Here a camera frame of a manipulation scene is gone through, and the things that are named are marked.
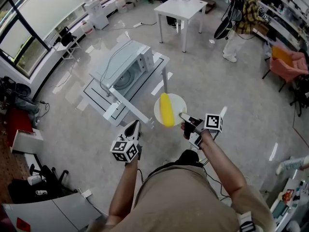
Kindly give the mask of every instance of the red chair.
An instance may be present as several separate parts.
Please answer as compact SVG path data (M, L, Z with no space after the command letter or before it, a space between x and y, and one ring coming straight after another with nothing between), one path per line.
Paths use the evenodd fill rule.
M284 84L279 89L279 92L286 83L293 81L299 75L306 75L309 73L306 58L303 53L293 52L277 46L272 47L269 71L262 77L262 79L264 79L270 71L285 80Z

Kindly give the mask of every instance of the gray floor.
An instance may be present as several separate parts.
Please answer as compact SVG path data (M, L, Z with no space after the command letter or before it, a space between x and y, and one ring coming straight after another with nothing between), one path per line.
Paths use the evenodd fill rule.
M155 4L143 4L126 14L115 13L109 18L106 29L131 28L143 22L155 22ZM225 40L210 43L220 24L223 12L218 9L204 17L203 33L198 33L199 20L190 22L187 39L187 53L182 53L182 34L169 27L163 20L164 43L158 42L157 25L140 26L137 29L100 31L96 39L81 41L83 50L91 45L94 50L74 53L79 64L74 65L72 76L61 87L57 86L70 72L73 62L62 62L42 88L38 100L51 104L49 113L41 119L45 146L39 154L43 164L56 167L57 172L67 169L66 179L73 188L91 189L91 201L101 210L108 212L112 195L123 171L123 164L116 162L109 149L118 132L99 113L88 105L83 107L79 95L81 87L89 79L89 70L96 67L103 54L116 45L117 37L127 34L135 41L152 47L154 51L170 57L169 91L180 95L187 104L188 113L203 117L205 113L219 113L226 105L223 133L217 143L247 176L248 182L256 188L272 190L276 182L275 169L278 163L289 158L304 156L307 145L294 131L293 99L288 88L278 90L281 80L269 74L262 80L267 64L263 59L263 42L255 37L248 40L233 64L222 58ZM147 90L137 107L147 116L154 117L153 107L159 93L152 96ZM134 119L129 114L126 121ZM158 122L153 130L142 128L141 145L143 153L140 168L144 178L156 167L177 159L189 147L178 127L164 128ZM269 157L275 143L278 150L273 159ZM215 177L210 164L207 171ZM210 181L219 191L220 186ZM140 186L138 176L137 189Z

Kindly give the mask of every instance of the white bucket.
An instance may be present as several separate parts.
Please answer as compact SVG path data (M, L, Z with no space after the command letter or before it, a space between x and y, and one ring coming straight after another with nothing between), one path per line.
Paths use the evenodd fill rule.
M116 7L118 9L118 12L121 13L121 14L127 12L125 0L116 0Z

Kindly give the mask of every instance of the window frame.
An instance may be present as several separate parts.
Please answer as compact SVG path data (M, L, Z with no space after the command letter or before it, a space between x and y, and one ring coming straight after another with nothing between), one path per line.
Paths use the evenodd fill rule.
M20 21L21 24L26 28L26 30L30 33L31 37L25 42L25 44L20 48L19 52L17 53L17 55L15 56L14 60L12 61L10 57L8 57L9 55L6 54L2 49L0 49L0 57L2 57L6 62L8 62L12 67L14 67L14 69L16 69L17 71L19 71L22 75L24 75L26 78L30 79L31 75L34 73L35 69L38 67L38 65L40 64L40 62L44 59L44 57L51 51L51 47L48 47L47 44L37 35L37 33L32 29L32 27L29 25L29 23L26 21L26 19L21 15L20 11L18 10L18 8L16 7L16 5L14 4L13 0L5 0L3 3L1 3L0 6L0 10L4 7L4 5L6 3L9 3L11 5L11 7L14 10L15 16L12 18L12 20L9 22L9 24L6 26L6 28L4 29L3 33L0 35L0 43L3 41L3 39L5 38L5 36L7 35L7 33L10 31L10 29L13 27L13 25L17 22ZM76 21L72 22L72 24L70 25L69 30L71 28L73 28L78 22L80 22L82 19L84 19L87 16L87 12L85 12L85 14L79 18L76 19ZM20 67L17 66L19 60L21 59L21 57L23 56L23 54L27 51L27 49L29 48L29 46L33 43L33 41L37 39L40 44L47 50L47 52L45 53L44 57L37 63L36 67L32 70L32 72L30 74L26 73L23 69L21 69Z

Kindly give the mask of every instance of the white plate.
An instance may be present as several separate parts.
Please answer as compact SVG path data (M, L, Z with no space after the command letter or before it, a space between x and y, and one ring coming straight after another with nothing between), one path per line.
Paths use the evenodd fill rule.
M173 109L174 118L175 118L174 126L177 126L183 121L183 119L179 117L179 113L181 112L186 113L187 105L184 102L183 98L181 98L179 95L168 94L168 96L169 96L170 102L172 103L172 109ZM160 98L154 104L154 116L161 124L163 124L161 112L160 112Z

